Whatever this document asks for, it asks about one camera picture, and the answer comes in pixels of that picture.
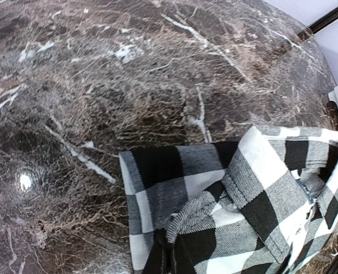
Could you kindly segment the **black white checkered shirt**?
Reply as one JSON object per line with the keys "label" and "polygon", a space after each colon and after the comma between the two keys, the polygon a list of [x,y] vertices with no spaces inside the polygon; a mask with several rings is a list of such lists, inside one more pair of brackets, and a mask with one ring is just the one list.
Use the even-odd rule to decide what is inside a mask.
{"label": "black white checkered shirt", "polygon": [[121,152],[135,273],[295,273],[338,224],[338,132]]}

